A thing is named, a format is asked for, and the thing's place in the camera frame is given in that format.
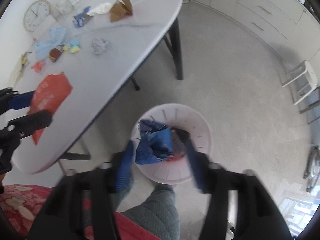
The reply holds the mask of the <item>red snack packet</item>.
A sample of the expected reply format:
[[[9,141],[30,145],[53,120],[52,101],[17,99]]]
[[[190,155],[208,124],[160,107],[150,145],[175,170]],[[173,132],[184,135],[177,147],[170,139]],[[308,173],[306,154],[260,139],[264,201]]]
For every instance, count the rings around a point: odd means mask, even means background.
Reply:
[[[36,88],[27,114],[47,110],[53,116],[72,89],[64,72],[47,75]]]

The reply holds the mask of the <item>small orange red wrapper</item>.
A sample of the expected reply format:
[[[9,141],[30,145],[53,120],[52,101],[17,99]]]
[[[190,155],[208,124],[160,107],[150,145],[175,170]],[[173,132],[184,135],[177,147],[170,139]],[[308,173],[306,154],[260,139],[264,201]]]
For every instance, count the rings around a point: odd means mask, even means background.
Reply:
[[[33,66],[31,67],[32,70],[36,73],[40,73],[42,71],[42,69],[45,66],[45,61],[41,60],[41,61],[37,61],[36,63],[33,64]]]

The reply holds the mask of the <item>brown small wrapper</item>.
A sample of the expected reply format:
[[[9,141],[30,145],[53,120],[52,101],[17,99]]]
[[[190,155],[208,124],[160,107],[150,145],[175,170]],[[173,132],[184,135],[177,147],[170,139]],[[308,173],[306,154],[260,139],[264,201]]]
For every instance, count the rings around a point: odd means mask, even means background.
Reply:
[[[62,47],[55,47],[49,53],[49,59],[54,63],[63,54],[64,49]]]

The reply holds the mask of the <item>light blue plastic bag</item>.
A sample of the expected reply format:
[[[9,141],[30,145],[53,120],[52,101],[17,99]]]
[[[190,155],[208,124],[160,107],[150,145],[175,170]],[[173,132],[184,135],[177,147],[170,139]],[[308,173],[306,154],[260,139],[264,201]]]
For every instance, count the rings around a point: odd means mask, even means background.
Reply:
[[[49,39],[35,44],[35,57],[37,61],[46,59],[50,51],[59,46],[67,34],[67,29],[64,27],[57,27],[49,29]]]

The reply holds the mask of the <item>yellow blue wrapper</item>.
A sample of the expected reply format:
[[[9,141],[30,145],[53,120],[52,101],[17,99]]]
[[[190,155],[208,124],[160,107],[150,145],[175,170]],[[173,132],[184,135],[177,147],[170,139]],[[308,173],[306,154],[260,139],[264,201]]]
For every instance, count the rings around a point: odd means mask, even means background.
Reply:
[[[63,47],[63,50],[69,54],[76,54],[81,50],[80,41],[77,38],[73,38],[71,42]]]

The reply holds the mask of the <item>blue silver snack wrapper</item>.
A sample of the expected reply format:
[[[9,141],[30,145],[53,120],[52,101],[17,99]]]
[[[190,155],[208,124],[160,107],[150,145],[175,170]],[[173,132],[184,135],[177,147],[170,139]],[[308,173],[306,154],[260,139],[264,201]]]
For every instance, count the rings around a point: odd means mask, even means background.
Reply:
[[[85,7],[81,13],[73,16],[73,25],[75,28],[85,26],[93,18],[93,16],[88,14],[90,8],[90,6]]]

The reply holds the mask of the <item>white tissue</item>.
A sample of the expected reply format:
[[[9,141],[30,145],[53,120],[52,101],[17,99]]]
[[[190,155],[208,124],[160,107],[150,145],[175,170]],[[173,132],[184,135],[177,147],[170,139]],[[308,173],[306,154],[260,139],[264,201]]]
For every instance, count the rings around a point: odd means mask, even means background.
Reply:
[[[89,16],[95,16],[95,15],[105,15],[108,14],[110,9],[112,8],[113,4],[112,3],[102,3],[96,7],[94,7],[93,9],[90,9],[87,12],[87,15]]]

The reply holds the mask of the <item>brown paper bag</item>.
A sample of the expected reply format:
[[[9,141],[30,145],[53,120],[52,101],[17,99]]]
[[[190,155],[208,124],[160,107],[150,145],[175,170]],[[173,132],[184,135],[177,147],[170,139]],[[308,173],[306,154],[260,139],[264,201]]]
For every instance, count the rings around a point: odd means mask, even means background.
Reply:
[[[110,21],[117,22],[125,16],[133,15],[133,7],[130,0],[117,0],[109,10]]]

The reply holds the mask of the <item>white plastic trash bin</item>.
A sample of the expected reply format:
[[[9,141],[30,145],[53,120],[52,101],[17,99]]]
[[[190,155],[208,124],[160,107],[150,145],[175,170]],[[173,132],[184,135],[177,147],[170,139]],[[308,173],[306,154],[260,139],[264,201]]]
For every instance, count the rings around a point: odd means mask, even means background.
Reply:
[[[171,129],[174,155],[169,160],[148,165],[136,164],[136,149],[140,141],[140,120],[154,120]],[[131,133],[134,143],[134,162],[138,169],[152,181],[167,185],[177,185],[192,179],[193,174],[185,151],[185,142],[191,140],[195,149],[211,154],[212,132],[206,119],[196,110],[177,103],[155,106],[144,113],[136,122]]]

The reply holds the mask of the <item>open yellowed notebook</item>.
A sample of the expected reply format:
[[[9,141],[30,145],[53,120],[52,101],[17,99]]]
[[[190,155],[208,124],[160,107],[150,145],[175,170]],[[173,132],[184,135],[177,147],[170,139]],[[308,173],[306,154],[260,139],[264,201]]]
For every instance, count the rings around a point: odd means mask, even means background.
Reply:
[[[14,66],[10,74],[10,78],[9,78],[10,87],[14,88],[22,78],[25,68],[30,63],[28,59],[30,53],[31,51],[26,51],[18,59],[16,65]]]

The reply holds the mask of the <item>teal quilted trouser leg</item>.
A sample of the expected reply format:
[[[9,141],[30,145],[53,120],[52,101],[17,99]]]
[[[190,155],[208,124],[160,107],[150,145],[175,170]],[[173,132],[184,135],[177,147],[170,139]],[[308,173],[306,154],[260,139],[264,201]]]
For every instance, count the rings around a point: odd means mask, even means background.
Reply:
[[[180,217],[172,185],[155,183],[142,204],[114,215],[121,239],[180,239]]]

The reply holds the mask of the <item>red floral cushion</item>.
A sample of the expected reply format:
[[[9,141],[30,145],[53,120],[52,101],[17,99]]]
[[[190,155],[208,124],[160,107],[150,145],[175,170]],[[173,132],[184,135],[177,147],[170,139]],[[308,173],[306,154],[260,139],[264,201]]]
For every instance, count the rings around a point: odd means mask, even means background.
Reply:
[[[69,182],[1,188],[1,239],[94,239],[89,201]]]

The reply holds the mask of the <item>white small card box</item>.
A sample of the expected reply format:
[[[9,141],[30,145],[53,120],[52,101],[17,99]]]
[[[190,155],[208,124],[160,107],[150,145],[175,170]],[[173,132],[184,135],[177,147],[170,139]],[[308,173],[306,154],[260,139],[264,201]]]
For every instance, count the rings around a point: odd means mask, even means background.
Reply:
[[[38,40],[50,27],[56,23],[56,19],[52,15],[48,15],[46,19],[33,32],[33,40]]]

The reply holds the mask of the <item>white oval marble table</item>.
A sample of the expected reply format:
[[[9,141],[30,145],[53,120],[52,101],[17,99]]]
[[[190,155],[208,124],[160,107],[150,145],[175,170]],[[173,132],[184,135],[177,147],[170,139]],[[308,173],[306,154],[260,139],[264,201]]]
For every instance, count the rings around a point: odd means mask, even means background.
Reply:
[[[1,87],[9,85],[19,57],[33,46],[33,35],[23,26],[23,15],[37,0],[12,0],[1,17]],[[56,3],[60,0],[48,0]],[[116,0],[78,0],[76,10]],[[28,137],[21,141],[12,161],[24,173],[36,174],[51,167],[91,125],[107,103],[159,44],[182,7],[182,0],[131,0],[133,15],[111,22],[98,15],[82,28],[74,28],[72,15],[56,20],[68,31],[68,39],[78,38],[81,50],[63,53],[54,63],[36,73],[27,66],[16,85],[21,92],[35,90],[50,74],[64,72],[73,87],[53,116],[52,124],[37,144]],[[91,51],[93,38],[108,40],[111,48],[101,55]]]

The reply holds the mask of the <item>clear glass mug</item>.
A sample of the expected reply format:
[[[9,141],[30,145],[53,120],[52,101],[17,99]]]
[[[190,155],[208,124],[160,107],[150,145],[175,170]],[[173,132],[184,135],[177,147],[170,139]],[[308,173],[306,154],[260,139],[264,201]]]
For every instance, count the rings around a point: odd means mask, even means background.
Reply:
[[[74,10],[76,5],[76,0],[60,0],[56,3],[55,7],[60,13],[60,15],[67,15]]]

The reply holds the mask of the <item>metal fan base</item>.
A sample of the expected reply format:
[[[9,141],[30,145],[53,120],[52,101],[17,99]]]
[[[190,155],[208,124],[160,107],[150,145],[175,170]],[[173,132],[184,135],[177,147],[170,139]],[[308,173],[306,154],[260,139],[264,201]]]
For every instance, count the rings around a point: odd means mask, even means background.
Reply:
[[[319,146],[309,153],[303,179],[307,181],[306,192],[311,193],[319,179]]]

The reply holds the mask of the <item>white step stool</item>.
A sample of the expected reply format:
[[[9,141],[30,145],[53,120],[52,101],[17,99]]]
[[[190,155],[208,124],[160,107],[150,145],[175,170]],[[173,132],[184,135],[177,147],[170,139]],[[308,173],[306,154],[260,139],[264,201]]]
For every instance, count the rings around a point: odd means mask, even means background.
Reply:
[[[308,61],[303,61],[286,75],[289,78],[282,83],[282,87],[286,87],[291,83],[296,82],[297,98],[293,103],[294,105],[301,103],[317,88],[318,78]]]

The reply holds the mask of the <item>white drawer cabinet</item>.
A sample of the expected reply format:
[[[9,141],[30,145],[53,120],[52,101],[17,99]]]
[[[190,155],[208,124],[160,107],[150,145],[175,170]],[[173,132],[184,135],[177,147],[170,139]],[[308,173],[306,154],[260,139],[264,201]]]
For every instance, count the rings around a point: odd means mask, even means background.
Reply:
[[[288,64],[319,63],[319,22],[297,0],[193,0],[241,23]]]

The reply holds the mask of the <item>round white wall clock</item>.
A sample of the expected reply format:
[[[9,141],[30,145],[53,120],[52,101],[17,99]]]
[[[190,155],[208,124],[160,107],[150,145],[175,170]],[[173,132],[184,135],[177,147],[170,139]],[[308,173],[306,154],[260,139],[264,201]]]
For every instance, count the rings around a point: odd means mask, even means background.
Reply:
[[[24,13],[23,26],[25,30],[33,33],[50,14],[51,5],[47,0],[35,1]]]

